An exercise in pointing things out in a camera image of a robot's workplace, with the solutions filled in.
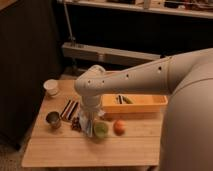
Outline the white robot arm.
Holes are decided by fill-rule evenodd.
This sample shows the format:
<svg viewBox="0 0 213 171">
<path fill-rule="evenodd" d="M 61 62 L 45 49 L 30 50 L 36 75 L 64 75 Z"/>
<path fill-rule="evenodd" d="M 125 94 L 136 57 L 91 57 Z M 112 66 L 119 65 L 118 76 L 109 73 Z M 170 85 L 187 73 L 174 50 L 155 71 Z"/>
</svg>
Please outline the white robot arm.
<svg viewBox="0 0 213 171">
<path fill-rule="evenodd" d="M 108 74 L 94 65 L 75 81 L 83 111 L 100 110 L 103 94 L 169 97 L 159 171 L 213 171 L 213 48 L 176 54 Z"/>
</svg>

